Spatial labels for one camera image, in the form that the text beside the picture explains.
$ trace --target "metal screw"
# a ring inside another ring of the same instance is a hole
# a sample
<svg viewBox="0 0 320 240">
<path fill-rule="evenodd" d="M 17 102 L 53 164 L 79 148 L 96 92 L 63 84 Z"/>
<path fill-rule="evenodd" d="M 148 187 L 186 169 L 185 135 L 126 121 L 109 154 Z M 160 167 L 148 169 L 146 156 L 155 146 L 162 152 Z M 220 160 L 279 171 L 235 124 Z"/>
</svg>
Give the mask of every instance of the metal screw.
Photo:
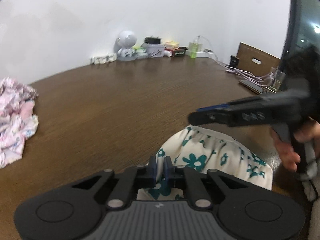
<svg viewBox="0 0 320 240">
<path fill-rule="evenodd" d="M 197 207 L 206 208 L 206 207 L 210 207 L 211 202 L 207 199 L 198 199 L 195 204 Z"/>
<path fill-rule="evenodd" d="M 108 201 L 107 205 L 112 208 L 119 208 L 124 205 L 121 199 L 111 199 Z"/>
</svg>

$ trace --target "cream cloth with green flowers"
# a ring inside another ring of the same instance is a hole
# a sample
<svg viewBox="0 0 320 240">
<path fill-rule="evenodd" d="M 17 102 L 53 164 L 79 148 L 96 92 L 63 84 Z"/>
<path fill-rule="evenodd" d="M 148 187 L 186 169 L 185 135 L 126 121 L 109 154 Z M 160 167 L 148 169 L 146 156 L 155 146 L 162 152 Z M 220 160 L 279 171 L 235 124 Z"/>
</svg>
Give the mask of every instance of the cream cloth with green flowers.
<svg viewBox="0 0 320 240">
<path fill-rule="evenodd" d="M 157 152 L 157 184 L 154 188 L 140 189 L 138 200 L 183 198 L 182 190 L 168 188 L 162 178 L 166 156 L 171 157 L 173 165 L 184 165 L 201 173 L 217 169 L 269 190 L 272 187 L 271 167 L 241 143 L 226 134 L 189 125 Z"/>
</svg>

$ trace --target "astronaut figurine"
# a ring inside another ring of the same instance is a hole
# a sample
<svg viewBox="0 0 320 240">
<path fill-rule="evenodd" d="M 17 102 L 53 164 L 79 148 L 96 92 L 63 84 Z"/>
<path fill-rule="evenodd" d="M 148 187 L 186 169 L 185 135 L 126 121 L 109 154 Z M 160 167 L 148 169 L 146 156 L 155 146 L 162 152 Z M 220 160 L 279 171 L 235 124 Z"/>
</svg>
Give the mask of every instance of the astronaut figurine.
<svg viewBox="0 0 320 240">
<path fill-rule="evenodd" d="M 136 44 L 136 41 L 137 37 L 132 31 L 121 32 L 117 39 L 117 43 L 121 46 L 117 53 L 117 59 L 122 61 L 135 60 L 135 50 L 132 47 Z"/>
</svg>

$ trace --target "charging cable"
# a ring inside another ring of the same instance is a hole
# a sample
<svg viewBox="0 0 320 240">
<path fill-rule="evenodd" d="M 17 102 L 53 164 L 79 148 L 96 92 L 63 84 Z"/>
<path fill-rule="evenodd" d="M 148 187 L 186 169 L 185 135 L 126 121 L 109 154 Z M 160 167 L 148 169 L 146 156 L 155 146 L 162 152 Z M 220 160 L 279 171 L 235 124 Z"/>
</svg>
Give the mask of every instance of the charging cable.
<svg viewBox="0 0 320 240">
<path fill-rule="evenodd" d="M 213 59 L 216 63 L 218 63 L 220 66 L 223 66 L 224 68 L 226 68 L 226 72 L 228 73 L 234 73 L 236 75 L 241 76 L 243 79 L 248 80 L 250 82 L 252 82 L 253 84 L 259 86 L 259 87 L 268 87 L 272 84 L 272 77 L 273 77 L 273 73 L 269 73 L 267 75 L 264 75 L 262 77 L 257 77 L 255 75 L 253 75 L 251 72 L 249 71 L 245 71 L 245 70 L 241 70 L 238 68 L 234 68 L 228 65 L 223 64 L 222 62 L 220 62 L 218 60 L 218 56 L 217 54 L 215 54 L 213 52 L 213 46 L 211 44 L 211 42 L 204 36 L 197 36 L 195 40 L 197 40 L 197 42 L 199 42 L 200 38 L 206 40 L 210 46 L 210 50 L 206 49 L 206 52 L 209 55 L 209 58 Z"/>
</svg>

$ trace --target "white wall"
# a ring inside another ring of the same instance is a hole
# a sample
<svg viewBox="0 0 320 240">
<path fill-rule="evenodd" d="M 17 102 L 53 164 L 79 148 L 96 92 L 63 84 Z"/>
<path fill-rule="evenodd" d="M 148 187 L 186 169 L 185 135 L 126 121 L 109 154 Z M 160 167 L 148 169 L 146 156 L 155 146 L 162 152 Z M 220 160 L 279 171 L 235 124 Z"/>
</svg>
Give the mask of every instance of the white wall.
<svg viewBox="0 0 320 240">
<path fill-rule="evenodd" d="M 176 2 L 179 10 L 171 7 Z M 239 42 L 281 56 L 290 0 L 1 0 L 0 77 L 25 83 L 87 65 L 135 31 L 187 45 L 207 37 L 220 60 Z"/>
</svg>

